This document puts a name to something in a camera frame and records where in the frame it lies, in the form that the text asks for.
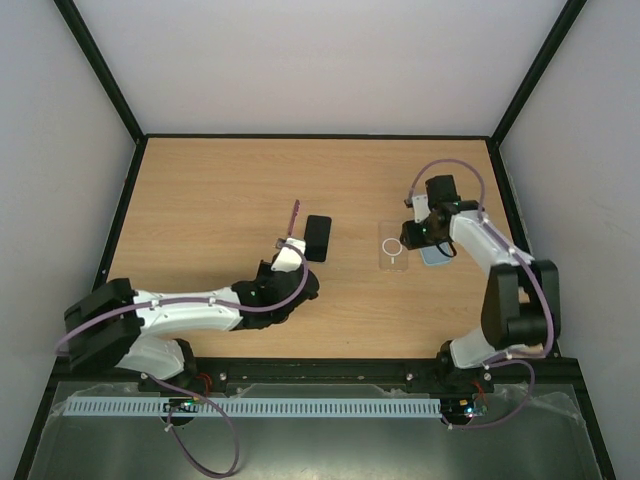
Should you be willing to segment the light blue phone case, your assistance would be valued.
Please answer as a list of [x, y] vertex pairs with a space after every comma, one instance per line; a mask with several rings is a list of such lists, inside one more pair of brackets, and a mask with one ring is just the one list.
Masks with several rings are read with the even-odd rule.
[[424, 247], [419, 252], [424, 265], [427, 267], [446, 265], [454, 258], [454, 254], [447, 243]]

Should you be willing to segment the black smartphone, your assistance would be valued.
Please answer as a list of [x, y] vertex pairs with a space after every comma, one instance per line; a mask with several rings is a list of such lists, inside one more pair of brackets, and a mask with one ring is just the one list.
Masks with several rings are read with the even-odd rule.
[[300, 210], [300, 200], [296, 199], [294, 201], [293, 204], [293, 208], [292, 208], [292, 213], [288, 222], [288, 226], [287, 226], [287, 231], [286, 231], [286, 237], [285, 238], [290, 238], [293, 235], [294, 229], [295, 229], [295, 224], [296, 224], [296, 219], [298, 217], [299, 214], [299, 210]]
[[305, 257], [310, 262], [324, 263], [327, 259], [332, 219], [328, 216], [309, 215], [306, 220], [304, 241]]

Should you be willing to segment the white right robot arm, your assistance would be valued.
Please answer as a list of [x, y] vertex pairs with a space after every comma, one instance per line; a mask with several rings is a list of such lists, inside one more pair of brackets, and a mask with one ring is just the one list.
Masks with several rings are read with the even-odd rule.
[[451, 175], [425, 182], [426, 193], [406, 204], [401, 244], [408, 250], [434, 248], [449, 256], [462, 248], [487, 278], [480, 326], [444, 345], [449, 359], [436, 367], [445, 390], [460, 390], [471, 369], [515, 358], [543, 358], [560, 334], [559, 272], [513, 245], [489, 220], [477, 200], [462, 199]]

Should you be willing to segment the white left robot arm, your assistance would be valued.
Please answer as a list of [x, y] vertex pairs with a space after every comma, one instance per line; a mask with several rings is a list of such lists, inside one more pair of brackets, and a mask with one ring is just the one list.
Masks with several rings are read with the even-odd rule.
[[66, 333], [55, 351], [74, 372], [123, 369], [167, 380], [193, 366], [183, 333], [281, 324], [319, 290], [308, 264], [289, 249], [261, 262], [254, 279], [218, 290], [158, 293], [114, 279], [66, 310]]

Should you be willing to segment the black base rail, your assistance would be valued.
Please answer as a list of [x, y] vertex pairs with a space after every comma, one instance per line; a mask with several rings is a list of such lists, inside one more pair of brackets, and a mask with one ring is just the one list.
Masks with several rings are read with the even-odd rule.
[[491, 391], [491, 376], [481, 369], [459, 370], [440, 358], [427, 359], [249, 359], [198, 358], [170, 379], [171, 385], [197, 393], [227, 396], [254, 384], [360, 385], [436, 397]]

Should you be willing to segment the black enclosure frame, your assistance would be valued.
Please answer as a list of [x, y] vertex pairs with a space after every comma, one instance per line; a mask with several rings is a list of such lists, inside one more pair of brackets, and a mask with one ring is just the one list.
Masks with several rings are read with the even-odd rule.
[[[95, 287], [100, 287], [105, 283], [113, 262], [116, 246], [120, 239], [126, 213], [129, 209], [142, 165], [143, 154], [151, 137], [141, 129], [77, 5], [72, 1], [59, 1], [56, 6], [135, 143], [134, 154], [125, 177], [115, 217], [111, 223], [93, 283]], [[514, 187], [508, 177], [507, 168], [501, 156], [500, 146], [584, 6], [585, 4], [582, 1], [568, 1], [565, 3], [524, 79], [516, 90], [513, 99], [510, 101], [505, 114], [498, 123], [495, 132], [483, 139], [488, 149], [493, 175], [497, 182], [510, 232], [515, 237], [516, 245], [524, 250], [530, 248], [529, 239], [516, 201]], [[546, 359], [534, 361], [533, 368], [537, 376], [537, 382], [541, 386], [571, 385], [573, 387], [578, 411], [586, 422], [589, 444], [594, 453], [599, 475], [603, 479], [614, 478], [614, 469], [578, 361], [562, 356], [559, 347], [554, 346]], [[69, 370], [65, 361], [56, 360], [17, 466], [16, 478], [26, 479], [35, 471], [34, 464], [37, 451], [43, 442], [46, 420], [53, 407], [54, 390], [60, 383], [98, 382], [100, 380], [122, 383], [132, 379], [132, 377], [130, 373], [118, 373], [116, 371], [107, 371], [100, 374], [74, 374]]]

